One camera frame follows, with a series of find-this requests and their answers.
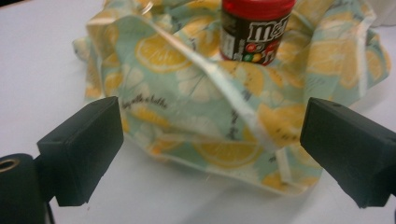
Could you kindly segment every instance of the white table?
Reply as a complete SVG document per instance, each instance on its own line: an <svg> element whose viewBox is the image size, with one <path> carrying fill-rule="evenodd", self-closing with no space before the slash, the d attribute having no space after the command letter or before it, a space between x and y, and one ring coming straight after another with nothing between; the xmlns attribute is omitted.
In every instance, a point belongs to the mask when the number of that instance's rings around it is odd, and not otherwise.
<svg viewBox="0 0 396 224"><path fill-rule="evenodd" d="M85 68L71 42L101 10L97 0L35 0L0 8L0 157L27 153L83 106ZM396 64L396 27L376 29ZM396 69L353 109L396 131ZM88 204L51 206L57 223L393 223L396 200L359 209L324 172L298 197L154 161L125 140Z"/></svg>

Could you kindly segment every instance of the red lid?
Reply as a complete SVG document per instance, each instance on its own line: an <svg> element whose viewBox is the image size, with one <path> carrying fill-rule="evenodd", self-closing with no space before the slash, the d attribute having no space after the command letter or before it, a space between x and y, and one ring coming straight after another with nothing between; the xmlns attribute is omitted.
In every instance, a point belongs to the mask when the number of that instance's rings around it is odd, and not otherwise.
<svg viewBox="0 0 396 224"><path fill-rule="evenodd" d="M223 8L237 17L273 20L289 14L296 0L222 0Z"/></svg>

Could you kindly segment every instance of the m&m's container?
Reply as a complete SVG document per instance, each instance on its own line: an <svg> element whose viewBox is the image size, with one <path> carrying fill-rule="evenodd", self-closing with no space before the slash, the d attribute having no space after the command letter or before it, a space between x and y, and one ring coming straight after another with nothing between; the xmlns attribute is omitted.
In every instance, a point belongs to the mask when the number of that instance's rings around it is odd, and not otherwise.
<svg viewBox="0 0 396 224"><path fill-rule="evenodd" d="M222 0L220 52L224 59L269 64L295 0Z"/></svg>

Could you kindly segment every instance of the lemon print fabric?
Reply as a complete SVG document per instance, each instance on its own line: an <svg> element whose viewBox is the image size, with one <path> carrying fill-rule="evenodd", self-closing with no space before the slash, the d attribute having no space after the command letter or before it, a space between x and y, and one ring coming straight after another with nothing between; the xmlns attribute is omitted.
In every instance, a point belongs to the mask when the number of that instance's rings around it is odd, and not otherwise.
<svg viewBox="0 0 396 224"><path fill-rule="evenodd" d="M107 0L74 45L87 101L118 96L150 156L296 195L322 171L299 144L308 99L351 105L389 75L373 20L364 1L298 0L262 66L222 60L220 0Z"/></svg>
<svg viewBox="0 0 396 224"><path fill-rule="evenodd" d="M137 42L135 55L145 67L159 74L177 71L190 65L189 60L182 53L171 47L159 35Z"/></svg>
<svg viewBox="0 0 396 224"><path fill-rule="evenodd" d="M215 142L202 139L194 143L195 149L210 163L225 168L235 168L255 161L262 147L254 143Z"/></svg>

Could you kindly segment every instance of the lemon pattern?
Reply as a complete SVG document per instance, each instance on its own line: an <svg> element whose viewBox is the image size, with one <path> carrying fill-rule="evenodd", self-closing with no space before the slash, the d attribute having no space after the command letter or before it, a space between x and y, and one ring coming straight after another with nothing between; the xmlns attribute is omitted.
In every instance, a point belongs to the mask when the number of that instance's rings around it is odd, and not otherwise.
<svg viewBox="0 0 396 224"><path fill-rule="evenodd" d="M194 147L201 155L220 167L235 168L255 161L262 152L257 144L243 142L216 142L216 140L199 139Z"/></svg>
<svg viewBox="0 0 396 224"><path fill-rule="evenodd" d="M136 44L135 55L145 67L159 74L177 71L191 64L160 35L141 39Z"/></svg>
<svg viewBox="0 0 396 224"><path fill-rule="evenodd" d="M122 129L155 158L304 192L321 172L299 145L309 97L351 105L389 74L368 28L374 12L364 1L299 0L264 67L220 58L220 6L105 1L75 41L88 64L86 98L119 96Z"/></svg>

